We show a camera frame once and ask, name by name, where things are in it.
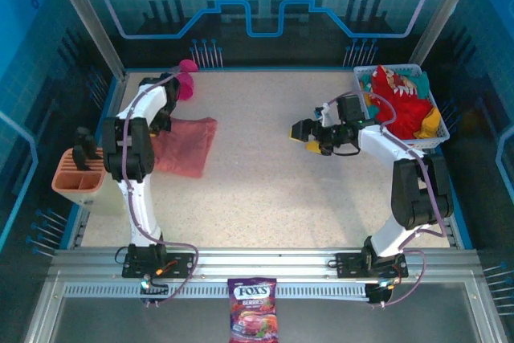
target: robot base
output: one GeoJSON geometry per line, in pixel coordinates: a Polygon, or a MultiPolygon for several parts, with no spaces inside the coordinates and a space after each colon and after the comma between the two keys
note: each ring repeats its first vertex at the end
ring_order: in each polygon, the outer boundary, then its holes
{"type": "Polygon", "coordinates": [[[338,279],[377,278],[394,279],[409,277],[404,255],[377,256],[371,246],[370,237],[364,242],[361,253],[337,253],[334,267],[338,279]]]}
{"type": "Polygon", "coordinates": [[[194,253],[168,253],[164,245],[128,246],[121,276],[127,279],[141,279],[145,274],[152,275],[157,269],[177,261],[172,268],[162,273],[159,279],[185,279],[193,267],[194,253]]]}

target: pink towel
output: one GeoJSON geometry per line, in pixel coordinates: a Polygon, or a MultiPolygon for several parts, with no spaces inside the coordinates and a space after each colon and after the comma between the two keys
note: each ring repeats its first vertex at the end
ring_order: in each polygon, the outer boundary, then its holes
{"type": "Polygon", "coordinates": [[[155,170],[200,178],[206,164],[218,122],[171,119],[171,132],[161,131],[152,138],[155,170]]]}

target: red cloth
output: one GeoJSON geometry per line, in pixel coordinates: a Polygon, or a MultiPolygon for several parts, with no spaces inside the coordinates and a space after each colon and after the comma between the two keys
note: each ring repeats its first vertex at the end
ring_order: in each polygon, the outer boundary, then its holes
{"type": "MultiPolygon", "coordinates": [[[[396,111],[396,121],[387,125],[387,129],[402,140],[415,138],[414,133],[421,129],[423,120],[433,108],[430,101],[419,99],[412,84],[404,82],[401,76],[383,66],[378,66],[377,74],[372,76],[372,91],[383,96],[396,111]]],[[[389,106],[378,98],[369,99],[379,108],[375,116],[378,121],[386,122],[393,118],[389,106]]]]}
{"type": "Polygon", "coordinates": [[[161,131],[152,138],[155,170],[200,178],[206,164],[218,122],[171,119],[171,131],[161,131]]]}

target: yellow cloth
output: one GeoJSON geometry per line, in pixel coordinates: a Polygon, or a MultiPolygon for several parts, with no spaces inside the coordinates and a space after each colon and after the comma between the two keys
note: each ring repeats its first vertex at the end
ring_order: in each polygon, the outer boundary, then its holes
{"type": "Polygon", "coordinates": [[[439,110],[437,108],[432,108],[432,110],[423,119],[421,130],[414,133],[414,136],[419,139],[437,137],[437,129],[439,128],[441,119],[442,117],[439,110]]]}

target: metal profile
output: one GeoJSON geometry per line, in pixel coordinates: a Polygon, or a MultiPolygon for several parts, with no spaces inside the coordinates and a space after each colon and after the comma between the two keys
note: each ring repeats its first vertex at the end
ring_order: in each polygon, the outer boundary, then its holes
{"type": "Polygon", "coordinates": [[[93,42],[95,42],[96,47],[98,47],[98,50],[104,57],[112,74],[117,80],[123,80],[125,78],[123,63],[112,45],[111,39],[102,26],[91,2],[89,0],[70,0],[70,2],[86,27],[86,30],[88,30],[93,42]]]}
{"type": "Polygon", "coordinates": [[[432,46],[434,46],[435,41],[439,37],[439,34],[441,34],[441,31],[446,25],[448,19],[451,17],[451,14],[453,14],[453,11],[457,7],[458,2],[459,0],[441,1],[439,7],[428,22],[426,29],[423,31],[418,44],[414,48],[414,51],[410,56],[409,63],[416,63],[420,66],[422,65],[432,49],[432,46]]]}
{"type": "MultiPolygon", "coordinates": [[[[64,297],[71,298],[136,298],[163,299],[178,289],[178,284],[167,284],[168,291],[155,288],[150,293],[141,293],[139,283],[75,282],[64,287],[64,297]]],[[[356,283],[278,283],[277,299],[326,299],[367,301],[365,284],[356,283]]],[[[228,299],[226,283],[192,283],[177,295],[178,299],[228,299]]]]}
{"type": "MultiPolygon", "coordinates": [[[[320,291],[319,294],[326,296],[327,299],[337,299],[337,290],[334,288],[355,287],[357,295],[352,300],[356,300],[362,295],[362,292],[359,292],[361,290],[357,288],[362,288],[367,280],[359,280],[359,283],[356,283],[356,280],[339,280],[335,270],[326,266],[335,253],[345,251],[358,250],[344,248],[201,249],[196,274],[187,284],[186,291],[190,298],[207,295],[225,297],[228,277],[248,276],[249,272],[260,272],[260,276],[277,277],[278,288],[283,288],[278,289],[277,296],[298,296],[297,293],[300,296],[313,296],[314,292],[320,291]],[[290,288],[300,288],[300,291],[296,289],[295,294],[295,290],[290,288]]],[[[476,252],[449,248],[423,251],[428,264],[423,283],[464,284],[480,339],[486,343],[508,341],[476,252]]],[[[149,298],[150,296],[137,295],[141,285],[139,280],[123,279],[120,276],[121,266],[115,263],[113,258],[115,252],[116,248],[77,248],[72,251],[57,251],[25,342],[50,341],[54,323],[59,314],[60,299],[64,297],[149,298]]],[[[412,284],[421,273],[423,261],[419,255],[408,255],[406,259],[410,277],[405,278],[403,282],[412,284]]],[[[162,280],[162,283],[167,283],[170,288],[176,288],[179,282],[180,280],[162,280]]],[[[345,293],[340,290],[339,296],[345,296],[345,293]]]]}

